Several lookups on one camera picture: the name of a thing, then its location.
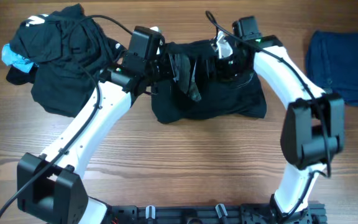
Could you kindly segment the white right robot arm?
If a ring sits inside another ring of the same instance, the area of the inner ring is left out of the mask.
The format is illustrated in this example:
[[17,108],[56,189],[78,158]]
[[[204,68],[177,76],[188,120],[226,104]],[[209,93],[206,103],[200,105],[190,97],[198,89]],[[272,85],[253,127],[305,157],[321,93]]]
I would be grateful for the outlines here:
[[253,17],[233,23],[229,32],[211,12],[206,16],[218,32],[236,41],[239,53],[251,60],[286,109],[280,147],[287,164],[270,199],[270,222],[322,223],[324,206],[308,198],[318,177],[331,178],[331,163],[344,150],[344,100],[309,80],[276,36],[260,35]]

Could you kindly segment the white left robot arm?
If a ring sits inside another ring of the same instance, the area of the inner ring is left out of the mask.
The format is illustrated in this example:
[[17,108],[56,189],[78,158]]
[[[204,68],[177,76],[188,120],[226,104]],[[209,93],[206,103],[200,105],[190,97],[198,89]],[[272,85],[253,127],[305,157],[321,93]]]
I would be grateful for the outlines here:
[[158,27],[137,26],[120,65],[104,70],[92,97],[59,139],[17,165],[17,207],[47,223],[110,223],[110,206],[90,197],[85,170],[114,124],[148,86],[163,77],[157,63],[165,39]]

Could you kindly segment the black t-shirt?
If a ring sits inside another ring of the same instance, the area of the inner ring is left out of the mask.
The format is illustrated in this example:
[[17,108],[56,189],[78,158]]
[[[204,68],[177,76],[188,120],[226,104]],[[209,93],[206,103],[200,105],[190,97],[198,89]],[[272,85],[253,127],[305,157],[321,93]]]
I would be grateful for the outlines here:
[[260,80],[240,50],[219,58],[210,40],[171,42],[163,56],[172,76],[152,85],[151,107],[158,122],[227,114],[265,117],[267,104]]

